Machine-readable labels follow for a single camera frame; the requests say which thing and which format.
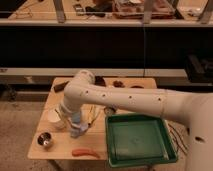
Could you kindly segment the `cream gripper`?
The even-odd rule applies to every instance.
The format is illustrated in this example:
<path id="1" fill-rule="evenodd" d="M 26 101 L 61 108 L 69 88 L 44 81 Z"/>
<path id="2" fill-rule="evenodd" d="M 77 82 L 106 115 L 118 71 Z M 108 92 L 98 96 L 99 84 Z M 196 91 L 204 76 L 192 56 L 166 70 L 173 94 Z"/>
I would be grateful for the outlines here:
<path id="1" fill-rule="evenodd" d="M 71 120 L 71 115 L 75 112 L 79 112 L 79 111 L 70 111 L 69 109 L 67 109 L 64 105 L 60 104 L 59 105 L 59 110 L 60 112 L 66 116 L 67 118 L 69 118 Z"/>

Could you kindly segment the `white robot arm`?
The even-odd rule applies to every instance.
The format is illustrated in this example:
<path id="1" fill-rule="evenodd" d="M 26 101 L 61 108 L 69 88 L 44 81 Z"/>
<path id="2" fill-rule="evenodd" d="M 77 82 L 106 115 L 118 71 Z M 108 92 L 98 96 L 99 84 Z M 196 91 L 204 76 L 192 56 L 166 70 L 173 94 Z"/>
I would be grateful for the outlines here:
<path id="1" fill-rule="evenodd" d="M 83 104 L 113 106 L 188 127 L 185 171 L 213 171 L 213 93 L 97 86 L 92 72 L 80 70 L 65 86 L 59 110 L 80 114 Z"/>

